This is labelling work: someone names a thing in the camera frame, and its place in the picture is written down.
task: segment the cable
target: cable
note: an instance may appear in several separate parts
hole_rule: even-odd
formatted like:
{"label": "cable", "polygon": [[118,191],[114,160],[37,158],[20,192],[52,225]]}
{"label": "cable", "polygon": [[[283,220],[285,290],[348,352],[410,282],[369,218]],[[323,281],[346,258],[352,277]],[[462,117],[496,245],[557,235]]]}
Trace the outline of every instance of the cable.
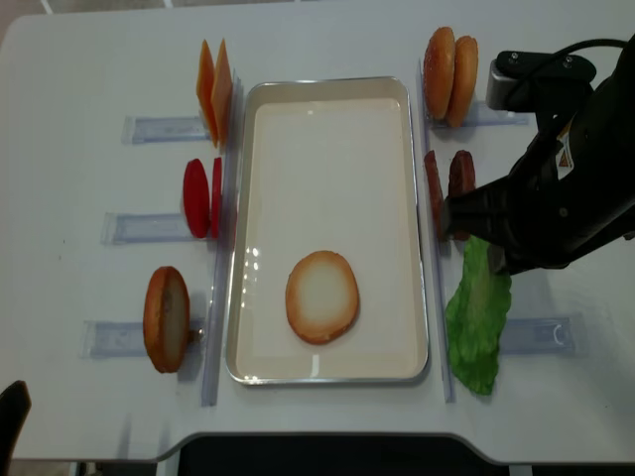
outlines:
{"label": "cable", "polygon": [[536,74],[539,70],[541,70],[543,67],[545,67],[548,64],[551,64],[552,62],[554,62],[555,60],[558,60],[562,57],[565,57],[566,55],[569,55],[573,52],[577,52],[579,50],[585,50],[587,48],[593,48],[593,47],[614,47],[614,48],[626,48],[626,45],[628,45],[628,42],[625,42],[623,40],[612,40],[609,38],[599,38],[596,40],[585,40],[583,42],[579,42],[579,43],[574,43],[573,45],[570,45],[566,48],[563,48],[561,50],[559,50],[558,52],[555,52],[553,54],[551,54],[548,58],[543,59],[541,62],[539,62],[538,64],[536,64],[534,67],[532,67],[529,71],[527,71],[525,74],[523,74],[518,81],[516,81],[516,84],[514,84],[512,86],[512,88],[509,90],[509,92],[507,93],[507,95],[505,96],[505,104],[507,104],[509,102],[509,99],[516,93],[518,92],[518,90],[520,89],[520,87],[527,82],[528,79],[530,79],[534,74]]}

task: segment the tray rim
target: tray rim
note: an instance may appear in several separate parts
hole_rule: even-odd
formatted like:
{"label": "tray rim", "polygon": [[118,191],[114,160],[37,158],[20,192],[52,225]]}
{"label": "tray rim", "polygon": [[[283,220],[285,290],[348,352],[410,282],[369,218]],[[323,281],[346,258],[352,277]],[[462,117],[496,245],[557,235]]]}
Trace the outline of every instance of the tray rim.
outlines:
{"label": "tray rim", "polygon": [[[231,295],[232,295],[232,291],[229,292],[229,296],[227,297],[227,326],[226,326],[226,340],[225,340],[225,351],[224,351],[224,357],[225,357],[225,368],[227,369],[227,373],[229,374],[229,376],[235,381],[238,382],[239,384],[242,384],[244,386],[247,387],[260,387],[260,386],[297,386],[297,385],[315,385],[315,384],[340,384],[340,385],[346,385],[346,384],[399,384],[399,383],[411,383],[411,382],[416,382],[418,380],[420,380],[422,378],[422,376],[424,375],[424,373],[426,372],[426,370],[428,369],[428,364],[430,362],[430,330],[429,330],[429,324],[428,324],[428,303],[426,300],[426,280],[425,280],[425,274],[424,274],[424,263],[423,263],[423,259],[422,259],[422,239],[421,239],[421,216],[420,216],[420,209],[419,209],[419,189],[417,187],[417,164],[416,164],[416,158],[415,158],[415,140],[414,140],[414,132],[413,132],[413,116],[412,116],[412,103],[411,103],[411,98],[410,98],[410,91],[408,90],[408,87],[406,86],[406,84],[404,84],[403,81],[401,81],[400,79],[398,79],[395,76],[362,76],[362,77],[346,77],[346,78],[333,78],[333,79],[299,79],[299,80],[295,80],[295,81],[265,81],[265,82],[260,82],[258,84],[256,84],[255,86],[253,86],[251,88],[251,90],[249,91],[249,93],[247,94],[246,98],[245,98],[245,107],[243,109],[243,118],[242,118],[242,124],[243,124],[243,137],[242,137],[242,141],[241,141],[241,163],[243,165],[243,167],[241,168],[240,171],[240,178],[239,178],[239,182],[241,183],[240,186],[240,191],[239,191],[239,196],[237,197],[236,200],[236,226],[238,224],[238,222],[240,221],[242,215],[244,213],[246,213],[247,208],[245,208],[245,206],[241,207],[240,206],[240,201],[241,201],[241,197],[243,195],[243,189],[242,189],[242,181],[244,179],[244,174],[245,174],[245,141],[246,141],[246,135],[245,135],[245,125],[247,123],[247,112],[249,109],[249,103],[250,103],[250,99],[252,98],[252,96],[261,88],[264,87],[271,87],[271,86],[284,86],[284,85],[299,85],[299,84],[305,84],[305,85],[310,85],[310,84],[317,84],[317,83],[327,83],[327,82],[348,82],[348,81],[366,81],[366,80],[378,80],[378,79],[389,79],[392,81],[395,81],[400,87],[402,87],[404,89],[404,91],[406,92],[406,101],[408,102],[408,126],[409,126],[409,132],[410,132],[410,137],[409,137],[409,143],[410,143],[410,153],[411,153],[411,157],[412,157],[412,168],[413,168],[413,193],[414,193],[414,199],[415,199],[415,217],[417,219],[417,259],[419,261],[419,279],[420,279],[420,283],[421,283],[421,294],[422,294],[422,303],[423,303],[423,318],[424,318],[424,322],[423,322],[423,326],[424,326],[424,340],[426,343],[426,356],[424,358],[423,364],[421,366],[421,369],[419,369],[419,371],[417,373],[415,373],[413,376],[410,377],[405,377],[405,378],[392,378],[392,377],[384,377],[384,378],[315,378],[315,377],[304,377],[304,378],[299,378],[299,379],[277,379],[277,378],[256,378],[256,379],[248,379],[248,378],[244,378],[240,375],[236,375],[234,374],[234,372],[232,372],[232,369],[229,365],[229,359],[230,359],[230,346],[227,345],[228,344],[228,339],[229,339],[229,330],[230,327],[232,326],[232,324],[234,324],[232,322],[232,302],[231,302]],[[236,277],[238,276],[238,274],[236,274],[236,266],[238,266],[238,260],[236,260],[236,249],[234,247],[234,252],[232,253],[232,268],[231,268],[231,274],[229,275],[231,278],[232,283],[230,284],[230,287],[233,288],[233,280],[237,279]]]}

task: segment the white table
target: white table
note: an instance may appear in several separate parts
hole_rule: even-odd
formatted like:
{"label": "white table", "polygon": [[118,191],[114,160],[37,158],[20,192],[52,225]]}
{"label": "white table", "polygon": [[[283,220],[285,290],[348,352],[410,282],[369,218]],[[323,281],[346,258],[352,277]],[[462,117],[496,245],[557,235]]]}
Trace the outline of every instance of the white table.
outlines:
{"label": "white table", "polygon": [[[459,35],[479,41],[476,92],[483,98],[489,62],[500,51],[550,52],[588,38],[626,39],[633,18],[635,3],[626,0],[453,0],[19,20],[0,51],[0,388],[24,379],[33,398],[14,456],[156,459],[206,433],[365,431],[454,435],[500,462],[634,461],[635,351],[629,347],[635,311],[629,299],[635,271],[628,254],[635,250],[624,242],[571,271],[585,273],[588,289],[575,298],[596,313],[590,322],[608,339],[599,347],[604,353],[586,360],[504,359],[488,401],[457,384],[456,402],[445,403],[430,287],[431,359],[419,385],[248,389],[223,370],[218,405],[202,408],[201,372],[194,382],[180,382],[159,375],[144,358],[78,357],[85,320],[141,318],[147,281],[158,266],[182,271],[190,292],[200,296],[199,313],[211,297],[204,245],[99,243],[104,212],[177,210],[186,162],[212,157],[207,143],[120,143],[126,114],[196,111],[203,38],[212,46],[227,40],[246,91],[269,80],[394,75],[410,89],[415,111],[416,63],[437,26],[451,24]],[[587,57],[604,77],[617,52],[598,50]],[[414,126],[420,168],[417,114]],[[502,160],[500,175],[515,157]],[[419,181],[427,216],[423,174]],[[427,220],[423,225],[428,230]],[[427,283],[430,239],[424,232]],[[610,283],[611,267],[626,280]],[[554,273],[544,285],[565,278]],[[535,284],[531,276],[522,280]],[[515,301],[520,304],[543,305]]]}

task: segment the food item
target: food item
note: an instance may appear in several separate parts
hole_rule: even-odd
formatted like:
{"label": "food item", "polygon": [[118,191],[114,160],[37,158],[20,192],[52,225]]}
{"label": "food item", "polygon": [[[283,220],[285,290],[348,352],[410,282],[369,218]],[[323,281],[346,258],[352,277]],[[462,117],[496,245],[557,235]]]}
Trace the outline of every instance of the food item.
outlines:
{"label": "food item", "polygon": [[452,372],[481,395],[492,393],[498,373],[498,339],[512,304],[512,279],[490,273],[488,246],[475,236],[469,238],[463,276],[445,309]]}
{"label": "food item", "polygon": [[424,58],[424,96],[428,112],[442,120],[447,113],[454,82],[454,33],[442,27],[430,38]]}
{"label": "food item", "polygon": [[218,238],[220,228],[220,205],[222,201],[221,182],[222,182],[222,159],[217,157],[214,159],[214,170],[211,178],[211,237]]}
{"label": "food item", "polygon": [[458,127],[465,119],[472,101],[478,73],[478,43],[472,37],[456,40],[454,52],[454,81],[445,120]]}
{"label": "food item", "polygon": [[227,143],[229,133],[229,109],[232,89],[231,70],[229,69],[229,59],[227,58],[227,49],[223,39],[216,58],[214,86],[211,90],[211,107],[218,126],[218,142],[221,146]]}
{"label": "food item", "polygon": [[207,41],[203,40],[198,59],[198,79],[196,80],[196,96],[200,109],[205,117],[207,129],[214,147],[218,145],[218,128],[211,108],[211,90],[214,85],[214,61],[209,52]]}
{"label": "food item", "polygon": [[209,229],[209,184],[199,159],[188,163],[183,178],[183,207],[191,234],[207,236]]}
{"label": "food item", "polygon": [[143,340],[155,368],[179,370],[188,346],[190,297],[181,273],[172,266],[154,272],[143,311]]}
{"label": "food item", "polygon": [[309,344],[326,344],[355,321],[359,308],[355,276],[342,256],[316,251],[289,275],[285,302],[294,332]]}
{"label": "food item", "polygon": [[[458,151],[449,166],[449,185],[447,196],[461,196],[476,188],[476,175],[472,154],[468,151]],[[469,233],[459,231],[454,233],[455,240],[467,241]]]}
{"label": "food item", "polygon": [[445,238],[441,230],[441,213],[444,209],[444,192],[441,190],[435,151],[429,151],[426,154],[424,157],[424,167],[426,168],[426,177],[428,177],[430,208],[433,211],[433,221],[435,222],[435,230],[437,230],[437,238],[439,241],[443,241]]}

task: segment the orange cheese slice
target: orange cheese slice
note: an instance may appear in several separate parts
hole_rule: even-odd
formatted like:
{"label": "orange cheese slice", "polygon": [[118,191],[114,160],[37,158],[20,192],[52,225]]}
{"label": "orange cheese slice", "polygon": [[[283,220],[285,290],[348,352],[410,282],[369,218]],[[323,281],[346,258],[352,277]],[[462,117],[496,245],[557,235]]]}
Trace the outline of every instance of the orange cheese slice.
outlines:
{"label": "orange cheese slice", "polygon": [[203,40],[200,47],[200,58],[198,59],[198,79],[196,80],[196,96],[202,110],[207,129],[211,135],[211,142],[214,147],[218,145],[218,128],[216,126],[216,118],[211,106],[211,91],[214,87],[214,61],[209,52],[207,41]]}
{"label": "orange cheese slice", "polygon": [[211,89],[211,109],[214,111],[214,118],[218,126],[218,139],[221,146],[227,143],[231,91],[231,70],[229,69],[229,59],[227,58],[227,49],[223,39],[218,50],[214,84]]}

